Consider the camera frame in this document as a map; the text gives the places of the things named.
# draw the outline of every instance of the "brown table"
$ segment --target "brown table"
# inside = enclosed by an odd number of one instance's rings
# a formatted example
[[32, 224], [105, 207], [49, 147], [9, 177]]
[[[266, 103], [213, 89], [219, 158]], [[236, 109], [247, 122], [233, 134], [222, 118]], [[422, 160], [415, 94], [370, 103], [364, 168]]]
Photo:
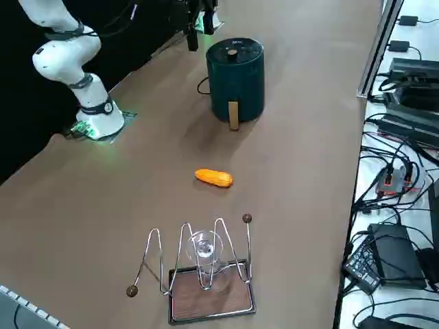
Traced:
[[[203, 229], [225, 218], [244, 257], [241, 216], [250, 212], [257, 314], [186, 328], [329, 328], [363, 118], [355, 89], [378, 20], [372, 2], [220, 1], [226, 24], [200, 37], [197, 53], [182, 42], [114, 90], [120, 108], [139, 113], [114, 144], [54, 136], [0, 188], [0, 283], [72, 328], [166, 328], [167, 298], [153, 278], [125, 296], [149, 230], [162, 231], [166, 269], [184, 221]], [[196, 91], [204, 52], [233, 36], [265, 47], [265, 112], [240, 132]], [[233, 187], [197, 182], [200, 167], [230, 171]]]

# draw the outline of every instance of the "black background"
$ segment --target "black background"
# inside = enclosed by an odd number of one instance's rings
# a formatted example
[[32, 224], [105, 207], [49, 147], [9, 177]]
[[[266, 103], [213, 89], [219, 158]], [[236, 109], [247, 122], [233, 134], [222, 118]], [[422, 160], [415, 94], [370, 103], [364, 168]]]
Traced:
[[[65, 0], [67, 9], [85, 25], [102, 33], [131, 0]], [[35, 156], [50, 137], [75, 121], [78, 101], [63, 84], [46, 80], [35, 70], [32, 54], [47, 42], [44, 29], [33, 24], [17, 0], [4, 1], [2, 12], [2, 92], [0, 109], [0, 183]], [[84, 67], [96, 73], [109, 90], [129, 72], [144, 65], [150, 55], [177, 31], [169, 23], [172, 0], [143, 0], [128, 29], [102, 39], [102, 49]], [[129, 19], [122, 17], [120, 25]], [[117, 30], [116, 25], [108, 32]]]

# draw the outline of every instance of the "wooden base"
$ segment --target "wooden base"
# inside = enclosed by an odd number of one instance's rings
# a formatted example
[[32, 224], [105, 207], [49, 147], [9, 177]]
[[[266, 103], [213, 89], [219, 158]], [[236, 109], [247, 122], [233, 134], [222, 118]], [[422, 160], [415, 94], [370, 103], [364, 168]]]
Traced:
[[[169, 296], [169, 324], [186, 324], [218, 317], [231, 317], [256, 312], [251, 284], [241, 281], [234, 262], [227, 268], [228, 282], [218, 274], [217, 282], [204, 291], [196, 267], [179, 269]], [[247, 273], [247, 262], [239, 261], [241, 272]], [[169, 271], [172, 278], [174, 270]]]

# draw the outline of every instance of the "clear glass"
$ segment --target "clear glass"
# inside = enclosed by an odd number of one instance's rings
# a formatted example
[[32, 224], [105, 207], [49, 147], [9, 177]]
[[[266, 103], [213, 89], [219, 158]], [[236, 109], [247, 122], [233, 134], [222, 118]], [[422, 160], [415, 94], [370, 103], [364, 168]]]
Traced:
[[[230, 270], [227, 263], [221, 260], [223, 248], [221, 237], [213, 231], [196, 232], [187, 241], [187, 257], [199, 267], [200, 279], [206, 290], [221, 291], [228, 286]], [[213, 279], [210, 287], [211, 272]]]

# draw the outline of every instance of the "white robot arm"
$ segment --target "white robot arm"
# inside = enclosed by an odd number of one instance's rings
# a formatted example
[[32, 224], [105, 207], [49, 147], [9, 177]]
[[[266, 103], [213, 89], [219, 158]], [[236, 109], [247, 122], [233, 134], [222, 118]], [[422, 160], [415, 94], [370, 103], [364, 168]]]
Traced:
[[62, 0], [19, 0], [19, 3], [32, 22], [50, 27], [57, 36], [57, 40], [45, 43], [32, 56], [36, 70], [72, 90], [80, 103], [76, 119], [90, 127], [88, 137], [99, 139], [118, 132], [124, 124], [122, 112], [100, 78], [82, 70], [101, 49], [97, 34], [74, 19]]

